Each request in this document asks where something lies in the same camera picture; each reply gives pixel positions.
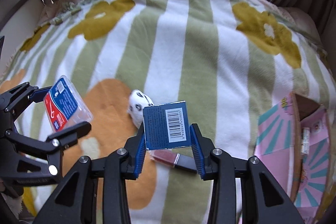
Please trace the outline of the person's left hand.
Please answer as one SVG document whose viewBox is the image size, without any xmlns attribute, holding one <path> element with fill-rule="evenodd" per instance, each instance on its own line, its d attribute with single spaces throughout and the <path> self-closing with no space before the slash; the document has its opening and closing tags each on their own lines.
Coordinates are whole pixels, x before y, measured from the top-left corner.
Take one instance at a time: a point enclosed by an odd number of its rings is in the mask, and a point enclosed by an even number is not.
<svg viewBox="0 0 336 224">
<path fill-rule="evenodd" d="M 0 180 L 0 192 L 11 198 L 17 198 L 17 192 L 13 189 L 12 186 L 8 186 L 3 180 Z"/>
</svg>

